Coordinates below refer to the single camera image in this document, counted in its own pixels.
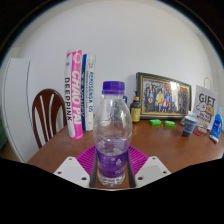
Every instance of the wooden chair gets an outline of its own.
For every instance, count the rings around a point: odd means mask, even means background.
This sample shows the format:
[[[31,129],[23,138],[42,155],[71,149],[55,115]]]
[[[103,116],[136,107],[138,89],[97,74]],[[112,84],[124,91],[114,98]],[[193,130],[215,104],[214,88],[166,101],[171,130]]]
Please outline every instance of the wooden chair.
[[[53,96],[53,101],[51,104],[51,111],[50,111],[50,102],[51,102],[52,96]],[[39,148],[42,147],[42,144],[41,144],[40,137],[37,131],[37,126],[36,126],[35,109],[37,109],[37,113],[39,115],[40,122],[41,122],[44,139],[47,142],[56,134],[56,118],[57,118],[57,114],[60,107],[62,107],[63,125],[65,126],[67,125],[67,120],[66,120],[66,114],[65,114],[65,102],[62,96],[56,90],[53,90],[53,89],[44,89],[36,95],[32,105],[32,120],[33,120],[34,135],[35,135]],[[51,112],[51,124],[49,119],[49,111]]]

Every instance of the small bottle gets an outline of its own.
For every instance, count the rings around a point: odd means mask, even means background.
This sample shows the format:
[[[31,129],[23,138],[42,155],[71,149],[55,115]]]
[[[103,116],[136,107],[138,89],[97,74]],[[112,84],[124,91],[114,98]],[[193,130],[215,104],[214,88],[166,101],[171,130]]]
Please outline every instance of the small bottle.
[[[103,101],[104,99],[104,95],[103,95],[103,90],[102,90],[102,94],[100,95],[100,103]]]
[[[107,187],[119,186],[125,178],[132,121],[123,100],[124,90],[124,82],[104,82],[104,99],[94,118],[93,139],[98,157],[98,177]]]
[[[212,126],[211,135],[213,135],[215,138],[219,138],[220,133],[222,131],[222,107],[219,107],[218,113],[215,115],[215,121]]]
[[[139,122],[141,113],[141,104],[139,103],[139,97],[137,96],[137,91],[135,92],[135,97],[130,105],[130,113],[132,122]]]

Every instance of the purple bottle cap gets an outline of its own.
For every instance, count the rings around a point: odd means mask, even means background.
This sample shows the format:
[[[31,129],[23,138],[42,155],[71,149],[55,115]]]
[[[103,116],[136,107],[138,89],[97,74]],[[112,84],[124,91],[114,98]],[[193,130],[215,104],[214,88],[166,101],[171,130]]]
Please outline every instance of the purple bottle cap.
[[[103,82],[104,94],[124,94],[125,83],[119,81],[106,81]]]

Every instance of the picture frame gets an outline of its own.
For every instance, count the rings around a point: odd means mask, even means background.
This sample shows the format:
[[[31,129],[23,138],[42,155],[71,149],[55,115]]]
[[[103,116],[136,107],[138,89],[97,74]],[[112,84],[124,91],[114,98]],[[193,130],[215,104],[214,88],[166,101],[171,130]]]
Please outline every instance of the picture frame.
[[[142,72],[136,80],[140,119],[182,119],[191,111],[191,85]]]

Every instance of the gift sign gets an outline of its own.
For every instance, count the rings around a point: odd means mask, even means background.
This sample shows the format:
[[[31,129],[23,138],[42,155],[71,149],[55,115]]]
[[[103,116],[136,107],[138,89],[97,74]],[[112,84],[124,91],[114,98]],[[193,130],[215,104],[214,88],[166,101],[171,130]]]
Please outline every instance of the gift sign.
[[[196,85],[196,94],[193,113],[198,120],[197,124],[207,122],[211,129],[218,108],[218,93]]]

